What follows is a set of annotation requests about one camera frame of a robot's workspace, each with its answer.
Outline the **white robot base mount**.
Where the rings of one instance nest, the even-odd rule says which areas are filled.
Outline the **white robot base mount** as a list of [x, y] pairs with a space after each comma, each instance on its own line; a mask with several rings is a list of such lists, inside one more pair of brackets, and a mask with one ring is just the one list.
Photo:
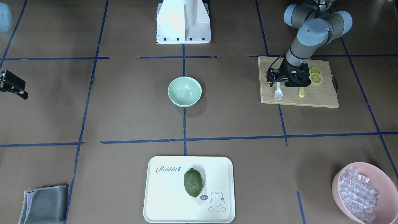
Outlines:
[[210, 10], [206, 0], [164, 0], [157, 5], [158, 44], [211, 42]]

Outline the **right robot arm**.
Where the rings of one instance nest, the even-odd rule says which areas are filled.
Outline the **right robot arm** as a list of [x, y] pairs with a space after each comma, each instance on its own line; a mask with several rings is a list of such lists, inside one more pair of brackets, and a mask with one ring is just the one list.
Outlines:
[[[0, 3], [0, 31], [2, 34], [11, 31], [12, 27], [12, 12], [11, 8], [5, 4]], [[1, 71], [1, 92], [10, 92], [18, 95], [20, 98], [28, 99], [28, 92], [25, 91], [26, 82], [8, 70]]]

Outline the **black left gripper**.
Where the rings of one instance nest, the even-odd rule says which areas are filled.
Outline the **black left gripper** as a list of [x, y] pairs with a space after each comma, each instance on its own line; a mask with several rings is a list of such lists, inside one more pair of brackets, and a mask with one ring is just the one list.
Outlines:
[[294, 66], [285, 58], [279, 69], [269, 68], [267, 70], [267, 82], [269, 86], [272, 87], [275, 83], [283, 80], [283, 78], [288, 78], [289, 72], [291, 71], [304, 71], [304, 64], [301, 63], [299, 66]]

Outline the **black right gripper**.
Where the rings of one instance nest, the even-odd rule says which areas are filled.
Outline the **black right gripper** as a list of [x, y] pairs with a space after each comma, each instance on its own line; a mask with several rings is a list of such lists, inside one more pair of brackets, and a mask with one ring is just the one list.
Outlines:
[[23, 79], [7, 70], [1, 72], [0, 79], [2, 92], [14, 92], [24, 100], [28, 99], [29, 94], [25, 91], [26, 82]]

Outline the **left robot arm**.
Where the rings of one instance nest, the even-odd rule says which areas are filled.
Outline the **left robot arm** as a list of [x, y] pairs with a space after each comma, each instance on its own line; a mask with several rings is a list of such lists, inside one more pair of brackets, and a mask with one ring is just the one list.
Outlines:
[[274, 83], [283, 83], [286, 87], [307, 87], [311, 84], [309, 59], [317, 48], [346, 34], [353, 25], [353, 19], [346, 11], [327, 13], [334, 3], [334, 0], [306, 0], [286, 8], [284, 22], [297, 28], [298, 32], [280, 67], [268, 68], [266, 78], [270, 87]]

